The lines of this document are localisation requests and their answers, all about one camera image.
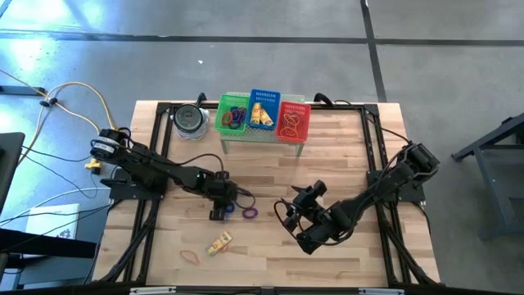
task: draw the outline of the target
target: butcher block tabletop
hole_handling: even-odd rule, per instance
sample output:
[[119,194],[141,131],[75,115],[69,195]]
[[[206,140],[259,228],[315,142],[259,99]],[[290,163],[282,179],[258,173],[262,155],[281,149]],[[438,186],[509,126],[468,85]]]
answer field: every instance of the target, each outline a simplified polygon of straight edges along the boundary
[[[134,141],[149,144],[157,103],[137,102],[131,122]],[[378,108],[382,126],[405,135],[400,105],[379,103]],[[366,210],[347,241],[335,247],[322,246],[312,255],[302,252],[273,211],[275,201],[282,197],[291,201],[296,196],[292,185],[305,187],[321,179],[327,185],[323,198],[325,207],[355,197],[366,189],[368,160],[362,121],[357,111],[312,110],[309,137],[299,158],[295,157],[294,147],[263,143],[230,143],[229,154],[224,155],[220,134],[212,127],[214,110],[210,110],[210,116],[210,127],[200,141],[182,140],[173,128],[168,158],[181,162],[202,153],[217,154],[224,160],[224,169],[229,171],[231,180],[256,195],[255,207],[259,215],[246,220],[242,212],[236,210],[226,222],[210,221],[211,201],[185,193],[169,183],[156,222],[148,285],[386,286],[374,209]],[[166,118],[160,127],[157,151],[163,142],[165,124]],[[404,145],[395,135],[384,133],[384,137],[389,157]],[[213,157],[202,157],[191,165],[220,170],[219,162]],[[251,200],[239,196],[238,202],[249,205]],[[137,204],[126,200],[110,211],[93,279],[105,275],[129,245]],[[406,247],[427,274],[438,281],[424,215],[410,203],[400,203],[398,211]],[[284,215],[285,209],[280,208],[279,212]],[[225,230],[233,237],[227,251],[209,256],[207,248]],[[393,249],[395,273],[400,278],[398,256]],[[138,249],[133,277],[138,274],[142,250],[143,242]],[[184,250],[196,253],[198,263],[184,259],[180,255]]]

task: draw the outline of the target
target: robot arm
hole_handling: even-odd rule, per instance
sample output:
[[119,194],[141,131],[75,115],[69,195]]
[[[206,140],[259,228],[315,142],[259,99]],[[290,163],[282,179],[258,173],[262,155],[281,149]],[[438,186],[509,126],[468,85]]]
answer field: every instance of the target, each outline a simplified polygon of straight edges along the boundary
[[[353,234],[366,209],[404,185],[421,185],[437,172],[439,163],[421,143],[410,143],[399,152],[396,165],[386,167],[368,189],[353,199],[336,202],[328,209],[324,209],[315,201],[328,190],[321,180],[313,187],[294,188],[298,195],[292,203],[279,201],[287,207],[287,218],[282,225],[292,234],[296,226],[300,225],[301,217],[312,223],[296,235],[296,241],[308,254],[322,245],[342,243]],[[335,242],[326,243],[328,239]]]
[[[133,143],[126,147],[126,140]],[[227,171],[212,172],[196,166],[182,166],[151,151],[141,143],[135,143],[121,131],[103,129],[98,138],[92,141],[91,155],[99,161],[117,165],[129,175],[129,180],[104,179],[109,186],[130,185],[143,190],[155,191],[165,188],[165,180],[172,179],[189,193],[206,197],[213,201],[210,220],[223,220],[225,209],[237,200],[238,186],[228,180]]]

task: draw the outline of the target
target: gray floor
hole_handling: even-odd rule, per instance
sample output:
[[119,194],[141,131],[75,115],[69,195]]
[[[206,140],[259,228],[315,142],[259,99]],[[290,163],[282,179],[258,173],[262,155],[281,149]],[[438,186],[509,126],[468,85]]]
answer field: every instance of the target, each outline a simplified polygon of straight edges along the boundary
[[[400,39],[524,39],[524,2],[368,0],[375,35]],[[37,13],[43,15],[35,20]],[[88,31],[112,34],[200,36],[365,36],[359,1],[145,0],[106,2],[13,0],[0,19],[2,30]],[[399,102],[408,135],[424,142],[442,161],[425,185],[427,212],[442,281],[450,286],[523,293],[524,237],[483,243],[493,211],[477,164],[449,155],[524,111],[522,47],[378,46],[388,102]],[[102,92],[119,126],[128,125],[138,99],[216,99],[254,87],[282,93],[317,92],[333,99],[376,102],[364,44],[126,43],[0,39],[0,67],[47,89],[78,80]],[[16,84],[0,75],[0,84]],[[59,98],[73,110],[107,126],[100,102],[81,88]],[[0,132],[33,133],[39,105],[33,98],[0,98]],[[69,158],[87,155],[90,125],[58,109],[47,118],[35,149]],[[82,164],[33,156],[92,187]],[[74,189],[25,161],[17,170],[2,219],[54,194]],[[58,203],[95,201],[71,194]],[[79,238],[97,241],[105,213],[80,221]],[[11,228],[23,229],[25,221]],[[47,275],[38,268],[53,267]],[[56,259],[25,270],[22,280],[83,278],[89,260]]]

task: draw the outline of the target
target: blue basket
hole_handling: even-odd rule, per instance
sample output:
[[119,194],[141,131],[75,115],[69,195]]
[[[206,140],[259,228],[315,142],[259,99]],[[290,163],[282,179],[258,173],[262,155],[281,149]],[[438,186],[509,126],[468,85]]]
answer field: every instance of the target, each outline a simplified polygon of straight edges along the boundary
[[[264,124],[250,123],[251,113],[255,102],[260,102],[262,108],[268,113],[271,120],[274,122],[273,125],[267,126]],[[249,107],[247,108],[246,123],[252,128],[274,130],[278,122],[278,109],[280,108],[280,93],[253,89],[249,96]]]

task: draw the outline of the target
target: plastic basket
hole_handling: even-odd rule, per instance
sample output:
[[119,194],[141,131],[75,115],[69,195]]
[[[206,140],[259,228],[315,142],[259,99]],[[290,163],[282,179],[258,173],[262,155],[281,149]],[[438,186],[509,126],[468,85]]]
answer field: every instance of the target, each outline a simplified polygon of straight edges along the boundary
[[[251,112],[255,102],[260,102],[262,108],[274,122],[273,125],[263,125],[251,123]],[[249,107],[247,108],[246,122],[252,128],[274,130],[277,124],[278,109],[280,107],[280,93],[267,90],[251,90],[249,97]]]
[[[298,124],[296,126],[296,136],[286,134],[284,116],[286,114],[295,115],[298,117]],[[280,113],[278,114],[277,131],[275,136],[278,140],[290,143],[303,143],[308,138],[309,131],[309,116],[311,114],[311,106],[304,103],[282,102],[280,105]]]
[[227,125],[222,125],[222,116],[226,112],[231,111],[231,107],[245,107],[247,109],[248,105],[248,97],[223,94],[220,97],[219,109],[216,112],[215,129],[217,129],[221,134],[243,134],[246,131],[246,120],[240,122],[240,127],[237,129],[231,129]]

